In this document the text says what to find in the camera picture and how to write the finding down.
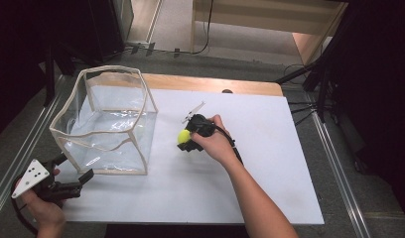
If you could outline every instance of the transparent plastic box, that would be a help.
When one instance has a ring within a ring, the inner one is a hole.
[[[79,73],[50,130],[81,174],[146,175],[157,112],[140,70],[95,67]]]

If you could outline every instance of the person's left hand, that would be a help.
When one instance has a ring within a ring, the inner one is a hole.
[[[60,170],[54,170],[54,175],[59,173]],[[38,222],[38,237],[61,237],[66,217],[56,204],[41,200],[31,189],[21,194],[21,198]]]

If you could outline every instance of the person's right arm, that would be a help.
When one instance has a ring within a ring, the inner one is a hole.
[[[220,116],[215,115],[209,120],[225,130]],[[298,237],[289,220],[236,158],[229,142],[219,131],[206,138],[193,133],[192,139],[220,162],[230,176],[250,237]]]

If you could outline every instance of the metal frame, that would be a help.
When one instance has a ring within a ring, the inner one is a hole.
[[[46,125],[51,120],[51,116],[54,114],[54,111],[60,101],[62,96],[62,88],[65,86],[65,77],[61,75],[57,81],[57,95],[54,100],[51,101],[48,107],[45,107],[40,113],[38,119],[36,120],[32,130],[21,146],[19,152],[11,163],[10,167],[7,170],[7,173],[0,181],[0,211],[4,206],[7,198],[10,197],[10,188],[12,181],[19,175],[23,169],[26,167],[26,164],[30,161],[30,156],[32,155],[33,148],[35,148],[38,143]]]
[[[314,101],[308,93],[306,93],[308,101]],[[363,213],[360,210],[360,207],[354,197],[354,193],[351,190],[350,183],[345,176],[344,169],[338,158],[338,153],[333,145],[333,141],[330,137],[329,131],[327,129],[326,123],[323,123],[320,116],[314,112],[313,118],[315,125],[320,135],[321,141],[323,142],[324,149],[329,159],[330,166],[332,167],[333,173],[336,178],[338,189],[341,193],[342,200],[347,209],[348,216],[350,217],[351,223],[354,228],[358,238],[370,238],[370,232],[367,227],[366,221],[364,219]]]

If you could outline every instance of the black stand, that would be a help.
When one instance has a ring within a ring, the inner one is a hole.
[[[353,6],[353,3],[350,3],[345,10],[335,35],[320,57],[314,62],[306,65],[304,68],[298,69],[274,81],[278,84],[282,84],[306,72],[310,72],[309,76],[303,83],[303,87],[306,91],[313,91],[318,83],[321,82],[321,88],[317,101],[317,112],[323,123],[325,122],[324,109],[327,89],[330,82],[331,67],[333,65],[333,59],[337,57],[336,49],[340,48],[343,38],[346,37],[346,33],[351,24],[354,22],[358,12],[359,7]]]
[[[49,43],[46,53],[46,99],[44,106],[47,107],[49,103],[55,97],[55,72],[54,72],[54,62],[57,63],[61,72],[64,75],[73,75],[75,71],[75,66],[70,60],[70,56],[76,57],[77,59],[83,60],[89,66],[96,67],[99,66],[97,62],[90,59],[88,56],[80,53],[76,49],[65,43]]]

